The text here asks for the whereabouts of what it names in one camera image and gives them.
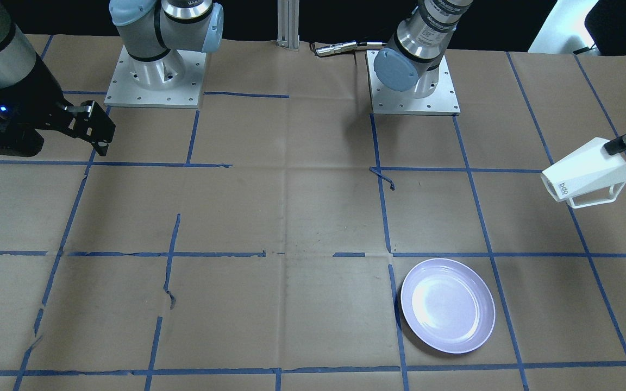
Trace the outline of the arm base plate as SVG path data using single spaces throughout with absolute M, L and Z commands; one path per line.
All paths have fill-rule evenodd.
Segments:
M 393 91 L 385 86 L 374 69 L 378 50 L 367 51 L 368 86 L 372 97 L 373 113 L 393 115 L 457 116 L 460 104 L 450 76 L 447 57 L 438 67 L 438 82 L 430 83 L 428 76 L 420 78 L 409 91 Z
M 104 103 L 122 108 L 198 109 L 208 55 L 170 51 L 152 62 L 133 59 L 122 48 Z

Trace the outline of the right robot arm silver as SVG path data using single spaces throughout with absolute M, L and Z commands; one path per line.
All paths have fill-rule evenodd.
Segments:
M 111 1 L 109 11 L 139 87 L 163 90 L 185 77 L 179 51 L 213 53 L 223 36 L 223 8 L 212 1 Z M 57 131 L 107 154 L 115 124 L 96 101 L 79 106 L 63 91 L 0 2 L 0 154 L 32 157 L 40 130 Z

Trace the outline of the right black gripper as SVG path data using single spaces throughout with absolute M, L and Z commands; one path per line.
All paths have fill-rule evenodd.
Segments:
M 93 100 L 74 106 L 46 65 L 12 86 L 0 89 L 0 154 L 32 157 L 44 146 L 39 130 L 53 130 L 91 144 L 106 156 L 115 123 Z

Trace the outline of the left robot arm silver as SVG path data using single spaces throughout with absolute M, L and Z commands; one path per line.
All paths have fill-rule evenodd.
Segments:
M 445 52 L 471 1 L 419 1 L 382 49 L 367 52 L 368 82 L 378 113 L 460 113 Z

